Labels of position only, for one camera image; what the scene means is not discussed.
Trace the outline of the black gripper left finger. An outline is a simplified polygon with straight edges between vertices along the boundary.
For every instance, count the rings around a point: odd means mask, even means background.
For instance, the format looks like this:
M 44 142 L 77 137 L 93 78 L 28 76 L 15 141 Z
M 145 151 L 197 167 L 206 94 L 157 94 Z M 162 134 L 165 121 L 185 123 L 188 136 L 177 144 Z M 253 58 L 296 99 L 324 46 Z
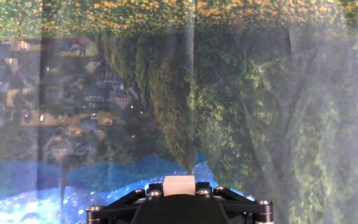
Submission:
M 109 205 L 92 205 L 87 207 L 86 223 L 131 223 L 135 213 L 143 203 L 162 196 L 162 183 L 149 184 L 146 189 L 135 189 Z

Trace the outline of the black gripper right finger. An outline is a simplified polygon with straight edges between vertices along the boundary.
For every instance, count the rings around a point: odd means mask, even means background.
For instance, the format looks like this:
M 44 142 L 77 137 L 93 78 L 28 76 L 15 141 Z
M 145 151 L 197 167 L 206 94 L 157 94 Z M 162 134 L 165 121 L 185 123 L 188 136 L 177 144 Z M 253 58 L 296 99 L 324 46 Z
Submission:
M 208 182 L 197 182 L 195 187 L 201 211 L 214 222 L 273 223 L 273 202 L 269 200 L 250 200 L 229 188 L 212 187 Z

